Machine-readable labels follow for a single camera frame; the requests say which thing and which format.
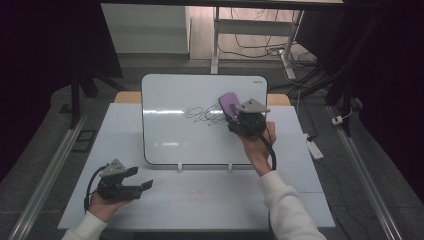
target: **wall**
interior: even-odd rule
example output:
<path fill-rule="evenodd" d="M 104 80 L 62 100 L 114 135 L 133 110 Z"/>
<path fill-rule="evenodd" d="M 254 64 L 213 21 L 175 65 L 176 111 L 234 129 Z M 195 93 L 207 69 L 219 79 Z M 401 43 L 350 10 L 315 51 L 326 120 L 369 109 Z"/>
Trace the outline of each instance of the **wall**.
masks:
<path fill-rule="evenodd" d="M 102 4 L 117 53 L 188 53 L 189 7 Z"/>

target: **floor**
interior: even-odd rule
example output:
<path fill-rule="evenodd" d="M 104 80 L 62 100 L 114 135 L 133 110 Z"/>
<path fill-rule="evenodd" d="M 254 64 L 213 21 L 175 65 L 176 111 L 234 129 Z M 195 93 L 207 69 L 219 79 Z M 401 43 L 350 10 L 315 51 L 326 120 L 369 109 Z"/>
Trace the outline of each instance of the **floor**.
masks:
<path fill-rule="evenodd" d="M 210 10 L 199 9 L 199 11 L 209 12 Z M 257 14 L 257 12 L 254 12 L 250 17 L 256 17 Z M 272 11 L 269 13 L 269 19 L 272 19 L 271 16 L 275 17 L 271 14 Z M 193 21 L 193 29 L 196 24 L 200 26 L 200 23 Z M 202 40 L 201 37 L 203 35 L 198 37 L 192 35 L 191 60 L 170 56 L 166 58 L 152 56 L 148 59 L 139 56 L 120 56 L 124 79 L 117 81 L 130 90 L 140 90 L 140 81 L 148 73 L 208 74 L 210 71 L 210 60 L 208 60 L 210 53 L 206 49 L 211 49 L 211 47 L 206 47 L 206 45 L 210 44 L 210 42 L 207 42 L 207 39 L 210 40 L 210 38 L 207 37 Z M 228 39 L 235 39 L 234 35 L 228 37 Z M 258 41 L 262 42 L 245 42 L 244 44 L 263 44 L 265 38 L 260 37 Z M 231 51 L 240 50 L 236 45 L 230 43 L 227 45 L 224 40 L 222 43 L 220 42 L 220 46 L 231 49 Z M 205 49 L 205 52 L 196 52 L 194 51 L 196 48 Z M 251 54 L 260 54 L 260 52 L 252 52 Z M 231 56 L 231 59 L 224 59 L 225 61 L 220 63 L 219 71 L 221 74 L 264 76 L 270 87 L 282 86 L 273 90 L 277 93 L 287 94 L 296 87 L 296 85 L 285 80 L 282 64 L 276 57 L 255 61 L 233 59 L 233 57 L 235 56 Z M 298 78 L 302 78 L 311 69 L 311 67 L 295 68 L 295 73 Z M 311 81 L 317 81 L 319 77 L 317 75 Z M 116 90 L 101 81 L 96 80 L 96 84 L 100 91 L 96 98 L 87 99 L 82 96 L 83 109 L 89 107 L 90 110 L 88 121 L 84 124 L 82 130 L 94 133 L 99 130 L 108 105 L 113 102 L 117 94 Z M 337 130 L 330 123 L 328 109 L 323 101 L 325 91 L 326 89 L 323 89 L 303 100 L 298 100 L 298 90 L 295 90 L 291 99 L 292 105 L 296 107 L 298 112 L 302 129 L 304 132 L 317 135 L 314 141 L 325 156 L 322 160 L 314 163 L 326 193 L 328 204 L 332 209 L 333 217 L 337 222 L 337 227 L 320 229 L 320 231 L 328 239 L 388 239 L 352 167 Z M 0 239 L 6 239 L 10 235 L 68 129 L 70 115 L 67 111 L 63 111 L 63 107 L 66 109 L 66 104 L 70 104 L 69 87 L 58 90 L 53 94 L 52 106 L 43 124 L 8 177 L 0 184 L 0 202 L 2 202 L 0 205 Z M 338 111 L 338 107 L 334 106 L 333 110 Z M 415 196 L 390 158 L 363 128 L 358 118 L 359 111 L 360 107 L 355 105 L 351 116 L 352 138 L 365 159 L 366 165 L 404 239 L 424 239 L 423 204 Z M 60 239 L 63 236 L 64 232 L 57 230 L 57 224 L 88 157 L 89 151 L 84 151 L 84 149 L 89 150 L 90 145 L 80 139 L 72 148 L 73 150 L 70 152 L 27 239 Z M 204 239 L 205 237 L 171 236 L 173 239 L 190 239 L 190 237 Z M 134 234 L 107 230 L 103 237 L 106 239 L 169 239 L 170 235 Z"/>

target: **metal bar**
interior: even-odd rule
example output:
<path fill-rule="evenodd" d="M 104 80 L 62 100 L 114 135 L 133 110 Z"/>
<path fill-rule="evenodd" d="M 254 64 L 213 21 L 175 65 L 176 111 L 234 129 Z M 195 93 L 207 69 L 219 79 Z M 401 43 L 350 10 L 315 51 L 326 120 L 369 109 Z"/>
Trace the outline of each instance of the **metal bar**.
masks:
<path fill-rule="evenodd" d="M 333 109 L 330 106 L 327 106 L 327 111 L 331 117 L 334 117 Z M 368 172 L 367 167 L 364 164 L 364 161 L 356 148 L 355 142 L 352 137 L 348 137 L 341 127 L 337 128 L 340 139 L 345 147 L 350 160 L 352 161 L 353 167 L 356 170 L 357 176 L 362 183 L 362 186 L 365 189 L 365 192 L 368 195 L 374 210 L 376 211 L 377 217 L 380 220 L 381 226 L 383 227 L 384 232 L 388 239 L 391 240 L 401 240 L 403 239 L 399 229 L 394 221 L 386 202 L 381 196 L 380 192 L 377 189 L 377 186 L 374 183 L 374 180 L 371 177 L 371 174 Z"/>
<path fill-rule="evenodd" d="M 312 1 L 264 1 L 264 0 L 102 0 L 101 3 L 117 4 L 148 4 L 172 6 L 200 6 L 200 7 L 236 7 L 236 8 L 266 8 L 286 10 L 313 10 L 313 11 L 374 11 L 380 8 L 385 0 L 373 3 L 323 3 Z"/>
<path fill-rule="evenodd" d="M 19 220 L 16 222 L 16 225 L 8 238 L 9 240 L 27 238 L 44 202 L 50 193 L 50 190 L 53 187 L 53 184 L 57 179 L 57 176 L 60 173 L 60 170 L 62 169 L 63 164 L 65 163 L 66 158 L 68 157 L 69 152 L 71 151 L 75 139 L 78 137 L 78 134 L 87 119 L 87 113 L 90 108 L 89 106 L 77 122 L 75 128 L 69 129 L 66 132 L 59 148 L 56 150 L 56 153 L 47 167 L 47 170 L 44 172 L 43 177 L 38 183 L 37 188 L 19 217 Z"/>
<path fill-rule="evenodd" d="M 213 17 L 214 35 L 213 35 L 213 49 L 212 49 L 212 60 L 211 60 L 211 74 L 218 74 L 218 37 L 219 37 L 219 7 L 215 8 Z"/>
<path fill-rule="evenodd" d="M 221 19 L 219 23 L 221 34 L 284 36 L 290 35 L 291 22 L 271 22 L 254 20 Z"/>

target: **whiteboard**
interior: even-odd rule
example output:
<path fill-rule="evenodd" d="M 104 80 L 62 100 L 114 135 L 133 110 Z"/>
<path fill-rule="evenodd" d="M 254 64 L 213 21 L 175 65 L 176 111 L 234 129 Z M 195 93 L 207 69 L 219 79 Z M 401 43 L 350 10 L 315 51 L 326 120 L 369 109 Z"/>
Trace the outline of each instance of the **whiteboard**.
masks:
<path fill-rule="evenodd" d="M 266 105 L 260 76 L 149 74 L 141 82 L 144 158 L 150 164 L 250 164 L 218 98 Z"/>

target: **black cable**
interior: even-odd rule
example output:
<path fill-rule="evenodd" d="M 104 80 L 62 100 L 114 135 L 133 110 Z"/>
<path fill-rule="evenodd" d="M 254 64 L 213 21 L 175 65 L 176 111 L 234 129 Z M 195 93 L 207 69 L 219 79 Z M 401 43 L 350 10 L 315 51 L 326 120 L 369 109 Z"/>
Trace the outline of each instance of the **black cable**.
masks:
<path fill-rule="evenodd" d="M 275 156 L 275 152 L 274 152 L 274 149 L 272 149 L 271 143 L 268 142 L 268 140 L 266 140 L 266 138 L 263 135 L 258 135 L 258 137 L 265 144 L 266 148 L 269 151 L 269 154 L 271 155 L 271 169 L 276 170 L 277 169 L 277 157 Z"/>
<path fill-rule="evenodd" d="M 87 212 L 88 207 L 90 206 L 90 191 L 91 191 L 91 185 L 93 184 L 94 178 L 96 178 L 97 174 L 100 171 L 103 171 L 109 164 L 107 164 L 106 166 L 100 167 L 99 169 L 96 170 L 96 172 L 94 172 L 93 176 L 91 176 L 90 182 L 88 183 L 87 186 L 87 192 L 85 194 L 85 198 L 84 198 L 84 211 Z"/>
<path fill-rule="evenodd" d="M 242 56 L 242 57 L 247 57 L 247 58 L 262 58 L 262 57 L 268 57 L 269 54 L 264 54 L 264 55 L 258 55 L 258 56 L 248 56 L 248 55 L 244 55 L 241 53 L 236 53 L 236 52 L 228 52 L 228 51 L 224 51 L 222 50 L 219 45 L 218 45 L 218 49 L 219 51 L 223 52 L 223 53 L 228 53 L 228 54 L 234 54 L 234 55 L 238 55 L 238 56 Z"/>
<path fill-rule="evenodd" d="M 234 16 L 233 16 L 233 12 L 237 15 L 237 19 L 240 19 L 240 17 L 239 17 L 239 15 L 238 15 L 238 13 L 233 9 L 233 8 L 231 8 L 231 19 L 234 19 Z M 275 15 L 275 20 L 274 21 L 276 21 L 277 20 L 277 17 L 278 17 L 278 12 L 279 12 L 279 10 L 277 10 L 277 14 Z M 266 45 L 262 45 L 262 46 L 244 46 L 244 45 L 241 45 L 240 44 L 240 42 L 239 42 L 239 40 L 238 40 L 238 37 L 237 37 L 237 34 L 234 34 L 234 37 L 235 37 L 235 39 L 236 39 L 236 43 L 237 43 L 237 45 L 239 46 L 239 47 L 241 47 L 241 48 L 265 48 L 265 51 L 269 54 L 269 51 L 267 50 L 267 48 L 268 47 L 283 47 L 283 46 L 285 46 L 286 45 L 286 43 L 281 43 L 281 44 L 273 44 L 273 45 L 269 45 L 269 42 L 270 42 L 270 40 L 271 40 L 271 36 L 269 37 L 269 39 L 268 39 L 268 41 L 267 41 L 267 43 L 266 43 Z"/>

